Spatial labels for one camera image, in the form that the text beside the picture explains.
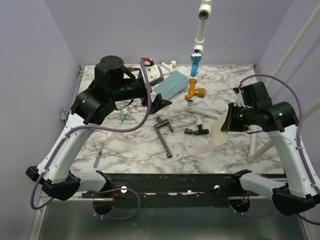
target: gray wall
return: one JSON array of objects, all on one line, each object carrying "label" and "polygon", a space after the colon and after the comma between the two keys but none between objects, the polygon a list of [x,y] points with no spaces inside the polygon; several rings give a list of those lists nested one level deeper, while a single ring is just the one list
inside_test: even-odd
[{"label": "gray wall", "polygon": [[[293,1],[285,18],[258,63],[258,73],[271,74],[273,72],[318,3],[319,0]],[[297,92],[303,108],[308,106],[320,95],[319,63],[320,17],[313,24],[297,50],[292,54],[287,64],[278,74],[279,78],[289,83]],[[280,86],[279,83],[274,82],[272,84],[270,95],[274,97],[274,103],[286,101],[297,109],[297,104],[291,93]],[[320,111],[316,112],[304,122],[301,133],[308,155],[318,174],[320,174],[319,119]],[[314,221],[320,222],[320,206],[316,208],[314,214],[308,213],[308,216]],[[310,227],[312,239],[319,239],[319,227],[314,227],[310,224],[308,224],[308,227]]]},{"label": "gray wall", "polygon": [[[190,63],[200,0],[44,0],[79,65]],[[293,0],[213,0],[203,64],[256,64]]]},{"label": "gray wall", "polygon": [[0,3],[0,238],[28,239],[35,211],[25,175],[51,149],[79,68],[43,0]]}]

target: small vial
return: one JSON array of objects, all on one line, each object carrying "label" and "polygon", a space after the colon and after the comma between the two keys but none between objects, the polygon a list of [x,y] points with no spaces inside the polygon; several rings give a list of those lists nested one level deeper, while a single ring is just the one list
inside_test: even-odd
[{"label": "small vial", "polygon": [[119,119],[119,121],[118,121],[118,123],[119,124],[122,124],[123,122],[124,122],[124,120],[126,119],[126,114],[125,113],[122,113],[122,115],[121,115],[121,117],[120,117],[120,119]]}]

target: marble tabletop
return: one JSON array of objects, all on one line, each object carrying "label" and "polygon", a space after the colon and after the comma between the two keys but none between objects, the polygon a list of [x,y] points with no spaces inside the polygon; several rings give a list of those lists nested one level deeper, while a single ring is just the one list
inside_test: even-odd
[{"label": "marble tabletop", "polygon": [[[178,65],[175,70],[188,76],[191,66]],[[170,73],[162,68],[164,77]],[[201,66],[199,68],[197,88],[206,89],[205,98],[195,98],[194,106],[216,114],[222,114],[228,109],[228,103],[234,102],[236,95],[232,88],[239,81],[254,74],[250,65],[231,66]],[[94,66],[86,66],[79,92],[85,90],[94,79]],[[255,78],[247,84],[256,82]],[[283,168],[273,147],[254,163],[248,163],[250,136],[246,133],[230,133],[227,143],[206,150],[208,135],[187,135],[185,128],[196,129],[192,120],[193,113],[184,111],[186,101],[185,89],[171,99],[172,105],[150,115],[146,123],[138,130],[129,133],[114,133],[96,130],[86,141],[76,157],[71,170],[76,172],[94,172],[101,170],[106,173],[148,173],[148,174],[218,174],[235,173],[243,169],[254,173],[282,174]],[[117,129],[128,129],[137,125],[145,115],[146,108],[141,106],[139,99],[126,108],[127,114],[123,124],[118,120],[123,111],[114,111],[103,122],[103,126]],[[164,140],[172,152],[167,158],[154,125],[156,117],[168,119],[174,130],[168,127],[160,129]],[[203,127],[210,129],[215,119],[202,116]],[[268,141],[262,132],[257,135],[256,149]],[[94,168],[94,162],[99,151],[102,151],[100,163]]]}]

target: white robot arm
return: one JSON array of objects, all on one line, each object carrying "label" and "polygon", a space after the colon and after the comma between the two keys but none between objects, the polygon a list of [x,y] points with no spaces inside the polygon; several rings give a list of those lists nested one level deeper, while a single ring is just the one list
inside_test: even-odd
[{"label": "white robot arm", "polygon": [[285,183],[245,172],[239,176],[242,188],[273,201],[287,216],[313,208],[320,203],[320,180],[306,150],[302,147],[304,159],[299,153],[299,121],[293,107],[287,102],[273,105],[263,82],[242,87],[240,91],[246,107],[230,103],[221,131],[246,132],[250,125],[260,126],[274,143],[287,176]]},{"label": "white robot arm", "polygon": [[[94,80],[88,89],[77,95],[65,128],[52,150],[38,166],[31,166],[26,171],[26,175],[35,182],[33,196],[38,184],[42,185],[42,190],[48,196],[59,200],[67,200],[76,192],[100,191],[104,187],[107,179],[101,172],[71,173],[70,167],[90,135],[100,128],[99,125],[107,115],[117,110],[115,102],[140,99],[142,106],[147,106],[149,114],[154,114],[172,103],[162,99],[161,94],[157,94],[151,102],[148,73],[144,67],[146,61],[149,67],[154,65],[151,59],[142,58],[140,65],[143,73],[140,72],[136,78],[124,67],[120,57],[105,56],[100,60],[94,68]],[[116,129],[109,131],[126,132]]]}]

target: blue pipe fitting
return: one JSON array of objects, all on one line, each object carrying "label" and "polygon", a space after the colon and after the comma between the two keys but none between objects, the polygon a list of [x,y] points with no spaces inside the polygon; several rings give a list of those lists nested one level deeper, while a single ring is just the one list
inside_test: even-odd
[{"label": "blue pipe fitting", "polygon": [[191,77],[197,76],[197,71],[199,67],[199,62],[202,59],[202,51],[199,49],[193,49],[190,54],[190,59],[192,61],[192,67],[191,67]]},{"label": "blue pipe fitting", "polygon": [[199,63],[198,62],[193,62],[192,67],[191,67],[191,73],[190,76],[195,78],[197,76],[197,71],[198,71]]}]

